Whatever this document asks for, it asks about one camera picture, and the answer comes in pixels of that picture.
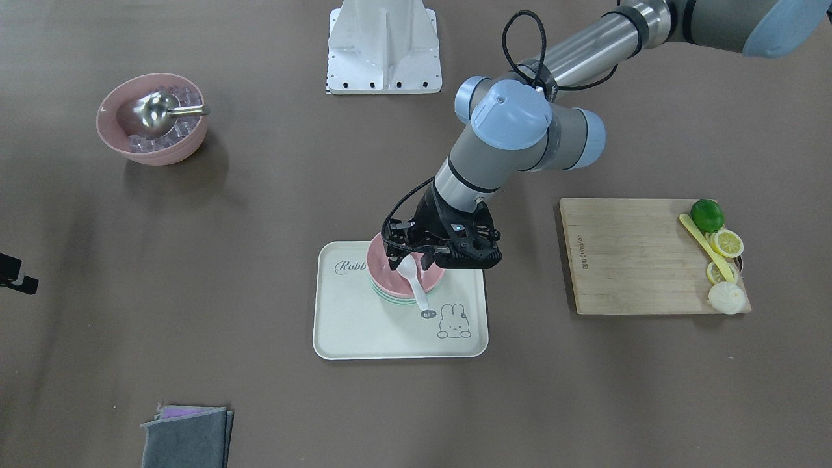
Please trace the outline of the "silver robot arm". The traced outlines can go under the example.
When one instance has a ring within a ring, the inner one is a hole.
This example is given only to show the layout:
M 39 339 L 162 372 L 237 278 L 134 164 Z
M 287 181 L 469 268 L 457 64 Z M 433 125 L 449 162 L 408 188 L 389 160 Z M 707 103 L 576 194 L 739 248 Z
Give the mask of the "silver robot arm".
M 782 57 L 830 17 L 829 1 L 621 1 L 567 40 L 541 45 L 498 78 L 471 77 L 454 100 L 465 127 L 408 221 L 380 231 L 390 270 L 420 255 L 423 269 L 488 269 L 501 261 L 488 202 L 514 172 L 573 171 L 601 156 L 606 128 L 590 110 L 556 103 L 610 78 L 666 42 L 746 57 Z

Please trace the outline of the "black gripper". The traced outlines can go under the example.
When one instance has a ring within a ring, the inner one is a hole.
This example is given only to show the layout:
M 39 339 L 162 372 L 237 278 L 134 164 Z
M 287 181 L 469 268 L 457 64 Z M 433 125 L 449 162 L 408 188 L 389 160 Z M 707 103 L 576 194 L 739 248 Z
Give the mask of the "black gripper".
M 416 212 L 408 221 L 393 218 L 399 207 L 426 187 Z M 461 211 L 443 201 L 433 183 L 420 184 L 393 207 L 383 221 L 382 240 L 390 270 L 397 270 L 405 255 L 422 254 L 420 266 L 428 270 L 490 269 L 502 260 L 495 229 L 484 198 L 476 198 L 473 211 Z

